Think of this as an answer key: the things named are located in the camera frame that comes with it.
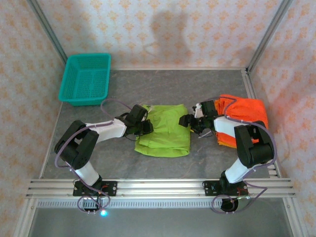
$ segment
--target gray floor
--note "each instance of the gray floor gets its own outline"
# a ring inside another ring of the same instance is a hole
[[[108,98],[117,98],[131,107],[135,104],[191,107],[220,94],[247,97],[240,71],[112,71]],[[116,102],[105,109],[113,116],[127,112]],[[53,146],[44,172],[46,179],[73,178],[68,169],[54,166],[53,147],[69,125],[80,119],[95,123],[108,121],[99,106],[73,107],[64,103]],[[134,142],[118,138],[97,144],[91,163],[103,178],[218,178],[237,158],[235,149],[219,146],[216,137],[198,139],[191,134],[191,152],[181,158],[154,158],[134,151]],[[268,177],[266,168],[252,177]]]
[[[291,237],[281,198],[259,198],[247,210],[221,215],[208,208],[37,209],[29,237]]]

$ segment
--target wallpaper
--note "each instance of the wallpaper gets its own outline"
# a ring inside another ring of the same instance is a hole
[[[39,0],[66,54],[112,67],[246,67],[281,0]]]
[[[282,172],[294,180],[316,236],[316,1],[292,3],[251,78],[268,108]]]
[[[2,0],[0,15],[0,236],[11,237],[45,157],[64,66],[25,0]]]

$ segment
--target gray table surface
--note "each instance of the gray table surface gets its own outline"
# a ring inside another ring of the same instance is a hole
[[[133,106],[184,104],[191,107],[210,97],[231,94],[247,97],[240,71],[170,70],[170,71],[111,71],[108,98],[116,98]],[[113,116],[128,112],[116,102],[108,102],[105,109]],[[70,126],[80,119],[86,123],[108,121],[99,106],[73,107],[64,103],[55,130],[52,147],[43,178],[69,179],[68,169],[54,165],[54,146]],[[191,152],[180,158],[155,158],[134,151],[135,142],[115,138],[96,145],[91,163],[105,179],[138,178],[218,178],[237,159],[236,149],[219,146],[215,136],[198,138],[191,134]],[[266,168],[250,177],[269,177]]]

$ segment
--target blue led light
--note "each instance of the blue led light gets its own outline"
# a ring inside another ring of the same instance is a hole
[[[100,215],[101,215],[101,216],[107,216],[107,215],[108,215],[108,213],[107,213],[107,211],[106,211],[106,210],[102,210],[102,211],[100,212]]]

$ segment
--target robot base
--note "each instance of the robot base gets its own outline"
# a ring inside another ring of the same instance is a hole
[[[102,180],[102,179],[99,179],[93,185],[93,188],[101,190],[111,197],[116,196],[117,187],[118,187],[117,181],[106,181],[106,180]],[[76,181],[73,196],[74,197],[81,197],[84,195],[100,196],[100,197],[103,196],[102,194],[99,194],[99,193],[87,188],[81,181]]]
[[[223,191],[220,181],[204,181],[202,183],[205,196],[217,196],[217,195],[229,195],[229,196],[248,196],[249,192],[247,185],[244,182],[238,182],[235,184],[230,184],[229,190]]]

